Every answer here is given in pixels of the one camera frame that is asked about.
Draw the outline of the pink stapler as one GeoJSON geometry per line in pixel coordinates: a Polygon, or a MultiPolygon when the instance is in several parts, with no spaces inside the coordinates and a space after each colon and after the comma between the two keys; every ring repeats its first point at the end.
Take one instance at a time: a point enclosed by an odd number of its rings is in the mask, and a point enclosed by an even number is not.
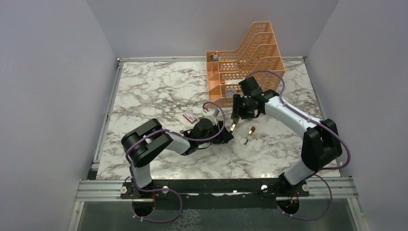
{"type": "Polygon", "coordinates": [[[256,131],[256,126],[252,126],[250,128],[248,134],[246,135],[243,143],[242,143],[243,147],[248,147],[249,146],[249,143],[250,143],[255,131],[256,131]]]}

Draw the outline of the orange plastic file organizer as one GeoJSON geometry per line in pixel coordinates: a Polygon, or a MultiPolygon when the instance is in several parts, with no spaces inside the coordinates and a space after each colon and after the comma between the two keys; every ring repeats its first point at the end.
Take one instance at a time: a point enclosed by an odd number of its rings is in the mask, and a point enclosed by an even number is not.
{"type": "Polygon", "coordinates": [[[276,90],[280,77],[286,70],[275,34],[270,22],[254,22],[238,48],[232,51],[207,51],[206,71],[209,100],[221,107],[232,107],[232,97],[225,97],[226,89],[241,93],[238,84],[226,85],[225,80],[242,80],[245,76],[254,76],[261,88],[276,90]],[[210,62],[210,55],[216,54],[220,60],[210,62]]]}

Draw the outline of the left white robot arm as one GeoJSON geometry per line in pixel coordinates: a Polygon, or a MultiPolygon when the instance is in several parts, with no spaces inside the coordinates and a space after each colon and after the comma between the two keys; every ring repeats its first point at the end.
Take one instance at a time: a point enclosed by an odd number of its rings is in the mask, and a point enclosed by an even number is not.
{"type": "Polygon", "coordinates": [[[233,138],[223,121],[213,122],[209,118],[200,119],[193,128],[181,134],[165,129],[156,118],[146,121],[121,140],[130,164],[133,192],[141,198],[151,193],[150,163],[162,151],[186,156],[199,150],[202,144],[227,144],[233,138]]]}

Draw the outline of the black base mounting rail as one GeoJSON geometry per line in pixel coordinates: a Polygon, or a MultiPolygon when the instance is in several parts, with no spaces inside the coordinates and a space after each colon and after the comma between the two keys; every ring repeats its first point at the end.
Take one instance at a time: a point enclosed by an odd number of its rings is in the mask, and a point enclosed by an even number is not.
{"type": "Polygon", "coordinates": [[[143,191],[129,180],[122,184],[120,198],[137,208],[157,210],[183,209],[276,209],[278,200],[308,197],[302,188],[284,189],[277,178],[153,180],[143,191]]]}

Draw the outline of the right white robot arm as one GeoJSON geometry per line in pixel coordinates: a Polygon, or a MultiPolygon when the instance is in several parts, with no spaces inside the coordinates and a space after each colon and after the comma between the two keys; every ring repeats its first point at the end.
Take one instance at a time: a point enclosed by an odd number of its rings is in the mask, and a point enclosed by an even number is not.
{"type": "Polygon", "coordinates": [[[279,175],[278,191],[285,196],[297,185],[342,154],[336,123],[295,109],[276,91],[262,90],[254,77],[239,82],[241,94],[233,96],[232,118],[253,119],[268,115],[290,128],[302,139],[301,159],[279,175]]]}

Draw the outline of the binder clips in organizer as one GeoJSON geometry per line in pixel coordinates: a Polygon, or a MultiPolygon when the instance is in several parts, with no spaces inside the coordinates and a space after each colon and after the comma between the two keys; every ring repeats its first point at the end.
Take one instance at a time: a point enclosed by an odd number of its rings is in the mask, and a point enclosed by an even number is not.
{"type": "Polygon", "coordinates": [[[218,62],[220,60],[220,58],[216,55],[216,54],[211,54],[210,55],[210,62],[218,62]]]}

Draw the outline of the clear packet in organizer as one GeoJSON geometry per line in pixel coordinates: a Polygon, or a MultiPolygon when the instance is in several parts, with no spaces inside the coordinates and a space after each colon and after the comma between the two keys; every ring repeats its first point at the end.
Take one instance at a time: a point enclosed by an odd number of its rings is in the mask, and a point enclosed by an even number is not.
{"type": "Polygon", "coordinates": [[[241,81],[240,79],[237,79],[237,80],[225,80],[224,84],[226,84],[226,85],[235,85],[235,84],[239,84],[240,81],[241,81]]]}

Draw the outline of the red white staple box sleeve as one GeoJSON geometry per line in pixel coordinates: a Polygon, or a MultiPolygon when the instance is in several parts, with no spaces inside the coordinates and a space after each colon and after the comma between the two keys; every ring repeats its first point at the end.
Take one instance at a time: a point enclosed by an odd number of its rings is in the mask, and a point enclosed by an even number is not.
{"type": "Polygon", "coordinates": [[[186,111],[183,113],[183,117],[189,121],[191,124],[194,123],[198,118],[191,111],[186,111]]]}

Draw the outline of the clear tape roll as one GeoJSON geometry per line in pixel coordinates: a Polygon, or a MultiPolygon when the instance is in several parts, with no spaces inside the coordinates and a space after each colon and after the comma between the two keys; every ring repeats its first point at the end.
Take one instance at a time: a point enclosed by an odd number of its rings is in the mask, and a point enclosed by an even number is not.
{"type": "Polygon", "coordinates": [[[234,89],[226,89],[225,90],[225,97],[233,97],[236,94],[236,90],[234,89]]]}

